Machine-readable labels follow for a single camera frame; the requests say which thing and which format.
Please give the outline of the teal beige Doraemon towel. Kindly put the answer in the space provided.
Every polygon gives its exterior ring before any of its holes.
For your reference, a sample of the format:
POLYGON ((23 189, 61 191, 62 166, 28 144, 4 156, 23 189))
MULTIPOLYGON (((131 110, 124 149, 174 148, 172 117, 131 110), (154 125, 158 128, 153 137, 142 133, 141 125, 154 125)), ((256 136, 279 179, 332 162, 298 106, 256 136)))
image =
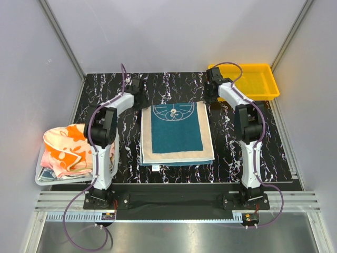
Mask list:
POLYGON ((142 110, 141 165, 211 163, 214 149, 204 102, 153 105, 142 110))

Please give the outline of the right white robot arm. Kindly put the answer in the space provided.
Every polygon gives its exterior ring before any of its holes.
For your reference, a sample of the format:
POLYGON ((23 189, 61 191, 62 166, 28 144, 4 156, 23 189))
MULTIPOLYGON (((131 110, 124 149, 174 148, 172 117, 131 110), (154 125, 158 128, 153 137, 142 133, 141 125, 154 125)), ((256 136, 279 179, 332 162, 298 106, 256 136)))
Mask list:
POLYGON ((235 85, 242 75, 242 68, 232 63, 240 70, 234 80, 224 78, 219 64, 206 71, 203 100, 215 102, 224 99, 235 111, 234 133, 242 150, 242 176, 239 191, 239 203, 245 209, 251 209, 263 199, 262 180, 260 172, 260 153, 262 140, 265 136, 264 104, 255 102, 244 95, 235 85))

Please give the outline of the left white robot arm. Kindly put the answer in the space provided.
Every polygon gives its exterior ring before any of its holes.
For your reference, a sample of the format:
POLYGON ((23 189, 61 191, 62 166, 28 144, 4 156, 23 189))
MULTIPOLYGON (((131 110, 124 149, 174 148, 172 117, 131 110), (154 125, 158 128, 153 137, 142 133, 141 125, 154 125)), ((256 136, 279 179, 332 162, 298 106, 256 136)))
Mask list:
POLYGON ((91 104, 84 126, 84 136, 90 145, 93 160, 93 179, 88 188, 86 202, 96 202, 109 208, 114 201, 112 178, 118 167, 117 154, 110 157, 111 147, 119 143, 117 117, 127 109, 136 111, 150 106, 146 97, 146 81, 133 78, 114 98, 102 104, 91 104))

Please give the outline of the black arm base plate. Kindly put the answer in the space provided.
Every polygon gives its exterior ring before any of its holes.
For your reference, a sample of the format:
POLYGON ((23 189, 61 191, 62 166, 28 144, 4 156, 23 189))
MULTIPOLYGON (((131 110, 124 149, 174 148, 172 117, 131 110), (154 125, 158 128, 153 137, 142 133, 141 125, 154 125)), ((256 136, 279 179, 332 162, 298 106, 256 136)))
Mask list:
POLYGON ((240 183, 113 184, 107 190, 89 190, 84 209, 127 210, 136 207, 219 207, 224 210, 270 210, 263 187, 245 190, 240 183))

